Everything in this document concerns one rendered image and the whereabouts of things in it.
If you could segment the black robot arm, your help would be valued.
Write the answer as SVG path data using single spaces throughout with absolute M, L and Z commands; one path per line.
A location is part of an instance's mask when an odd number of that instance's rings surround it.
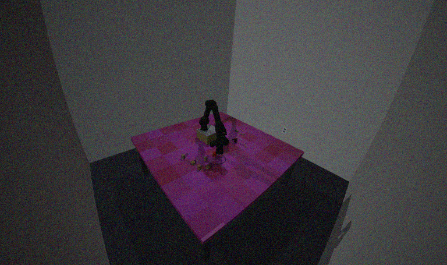
M 204 116 L 202 116 L 199 121 L 199 124 L 201 125 L 200 130 L 202 130 L 202 131 L 208 130 L 208 128 L 207 128 L 207 124 L 209 124 L 208 117 L 209 117 L 210 111 L 212 110 L 214 119 L 215 119 L 215 123 L 216 123 L 215 131 L 217 133 L 217 138 L 216 138 L 216 140 L 213 140 L 210 142 L 210 147 L 214 147 L 214 146 L 217 147 L 218 146 L 217 141 L 221 142 L 224 146 L 227 146 L 229 144 L 229 140 L 227 137 L 225 137 L 225 135 L 227 135 L 227 132 L 224 127 L 224 124 L 221 122 L 217 103 L 214 100 L 206 100 L 205 106 L 206 106 L 206 108 L 205 108 Z

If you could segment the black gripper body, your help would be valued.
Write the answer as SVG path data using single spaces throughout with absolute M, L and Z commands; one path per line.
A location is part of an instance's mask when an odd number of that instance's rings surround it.
M 216 149 L 216 154 L 223 154 L 224 153 L 224 150 L 222 149 L 223 148 L 223 144 L 221 143 L 221 142 L 219 142 L 219 141 L 217 141 L 217 149 Z

